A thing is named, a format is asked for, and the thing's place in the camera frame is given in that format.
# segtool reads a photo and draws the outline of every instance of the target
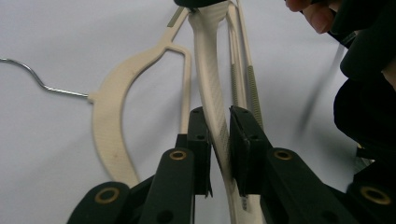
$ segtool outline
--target metal wire hook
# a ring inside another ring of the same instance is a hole
[[[60,94],[64,94],[64,95],[72,95],[72,96],[78,96],[78,97],[84,97],[84,98],[88,97],[88,94],[85,94],[85,93],[79,93],[79,92],[74,92],[74,91],[63,91],[63,90],[59,90],[56,88],[46,86],[44,84],[44,82],[38,77],[37,73],[32,68],[30,68],[29,66],[27,66],[24,63],[21,63],[21,62],[12,60],[12,59],[7,59],[7,58],[0,58],[0,63],[12,63],[14,65],[17,65],[20,68],[23,68],[28,73],[30,73],[30,75],[33,76],[33,78],[38,83],[38,85],[40,85],[40,87],[43,88],[45,91],[51,91],[51,92],[56,92],[56,93],[60,93]]]

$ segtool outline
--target metal rod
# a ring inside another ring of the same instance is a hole
[[[45,91],[57,92],[57,93],[64,94],[64,95],[73,95],[73,96],[83,97],[83,98],[87,98],[88,97],[88,94],[85,94],[85,93],[79,93],[79,92],[74,92],[74,91],[64,91],[64,90],[59,90],[59,89],[56,89],[56,88],[52,88],[52,87],[46,86],[44,84],[44,82],[38,77],[37,73],[32,68],[30,68],[29,66],[27,66],[24,63],[21,63],[21,62],[18,62],[16,60],[12,60],[12,59],[7,59],[7,58],[0,58],[0,63],[11,63],[11,64],[14,64],[14,65],[17,65],[20,68],[23,68],[30,75],[33,76],[33,78],[38,83],[38,85],[40,85],[40,87],[43,88]]]

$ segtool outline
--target screw hole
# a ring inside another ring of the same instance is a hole
[[[361,187],[361,195],[363,195],[365,199],[372,203],[378,203],[382,205],[389,205],[391,203],[391,199],[388,194],[373,187]]]
[[[275,157],[282,161],[288,161],[291,160],[292,156],[289,152],[284,151],[284,150],[278,150],[274,153]]]
[[[120,190],[116,188],[101,189],[95,195],[95,202],[100,204],[112,203],[117,200],[120,195]]]
[[[170,154],[170,158],[174,161],[182,161],[187,157],[187,153],[184,151],[174,151]]]

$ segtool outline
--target black plastic part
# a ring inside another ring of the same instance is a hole
[[[356,157],[368,159],[368,160],[373,160],[374,156],[370,151],[364,147],[357,147],[356,148]]]
[[[193,223],[194,155],[186,148],[163,153],[148,192],[140,224]]]
[[[129,188],[119,182],[106,182],[91,189],[73,211],[68,224],[122,223],[122,208]]]
[[[202,107],[195,108],[190,112],[189,130],[186,138],[187,148],[195,156],[195,194],[207,197],[210,193],[213,196],[210,185],[210,149],[212,144]]]
[[[277,197],[263,197],[260,199],[260,207],[267,224],[288,224],[289,216]]]
[[[396,174],[382,163],[375,161],[354,175],[354,182],[369,182],[396,192]]]
[[[283,205],[288,223],[358,223],[296,153],[272,148],[266,159],[264,177]],[[262,204],[272,206],[274,197],[267,200],[264,193]]]
[[[341,62],[342,72],[360,81],[382,76],[381,71],[396,56],[395,27],[396,0],[388,0],[374,24],[360,31],[353,41]]]
[[[208,7],[225,0],[175,0],[175,3],[180,7]]]
[[[334,18],[332,33],[344,34],[369,28],[386,2],[386,0],[343,0]]]
[[[130,189],[128,200],[121,212],[120,224],[138,223],[153,179],[154,175]]]
[[[320,3],[323,2],[323,0],[312,0],[312,4]],[[353,40],[355,40],[356,34],[355,32],[346,32],[346,33],[341,33],[341,34],[336,34],[332,32],[327,32],[328,35],[330,35],[332,38],[334,38],[336,41],[338,41],[342,46],[346,47],[349,49],[351,46]]]
[[[394,192],[372,183],[354,182],[346,191],[346,204],[360,223],[396,223]]]
[[[180,133],[177,135],[175,147],[187,147],[187,134]]]
[[[230,111],[231,163],[239,194],[260,194],[264,157],[271,143],[250,111],[237,106]]]
[[[383,77],[348,80],[334,100],[334,122],[376,161],[396,170],[396,92]]]

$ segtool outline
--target wire hanger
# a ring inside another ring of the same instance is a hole
[[[8,58],[0,58],[0,63],[12,63],[14,65],[17,65],[20,68],[23,68],[30,75],[32,75],[32,77],[35,79],[37,84],[40,85],[40,87],[42,89],[44,89],[45,91],[56,92],[56,93],[60,93],[60,94],[64,94],[64,95],[72,95],[72,96],[83,97],[83,98],[87,98],[88,97],[88,94],[85,94],[85,93],[80,93],[80,92],[75,92],[75,91],[64,91],[64,90],[60,90],[60,89],[56,89],[56,88],[52,88],[52,87],[47,86],[40,79],[40,77],[37,75],[37,73],[32,68],[30,68],[28,65],[26,65],[24,63],[18,62],[18,61],[13,60],[13,59],[8,59]]]

